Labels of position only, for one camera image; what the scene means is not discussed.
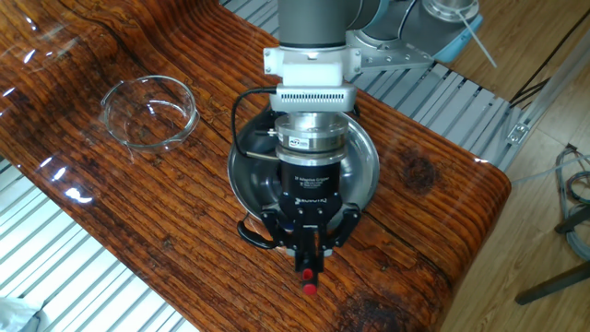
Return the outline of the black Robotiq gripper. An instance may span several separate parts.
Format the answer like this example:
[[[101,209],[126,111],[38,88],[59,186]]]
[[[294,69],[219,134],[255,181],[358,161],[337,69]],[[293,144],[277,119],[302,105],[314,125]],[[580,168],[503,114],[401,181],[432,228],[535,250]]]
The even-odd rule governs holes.
[[[345,244],[360,222],[360,208],[357,205],[342,206],[339,162],[300,166],[281,161],[279,166],[282,187],[279,207],[287,221],[294,221],[300,215],[299,209],[312,220],[330,221],[335,215],[340,217],[340,222],[331,232],[327,231],[325,223],[318,227],[318,269],[323,270],[325,251]],[[279,212],[273,208],[264,209],[261,218],[273,242],[293,251],[295,269],[303,270],[302,232],[286,231],[280,225]]]

